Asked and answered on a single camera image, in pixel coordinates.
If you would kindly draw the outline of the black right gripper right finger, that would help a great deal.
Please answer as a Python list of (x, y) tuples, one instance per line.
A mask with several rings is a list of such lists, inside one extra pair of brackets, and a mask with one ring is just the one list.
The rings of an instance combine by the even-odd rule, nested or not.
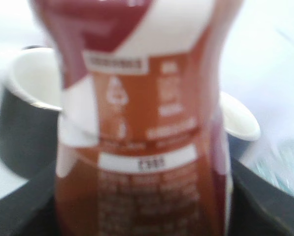
[(231, 236), (294, 236), (294, 197), (272, 186), (238, 160), (231, 160), (234, 183)]

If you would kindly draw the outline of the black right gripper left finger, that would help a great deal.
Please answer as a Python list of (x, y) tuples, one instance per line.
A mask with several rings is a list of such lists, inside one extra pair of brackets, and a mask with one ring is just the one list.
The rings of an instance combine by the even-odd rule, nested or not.
[(55, 213), (55, 164), (0, 199), (0, 236), (59, 236)]

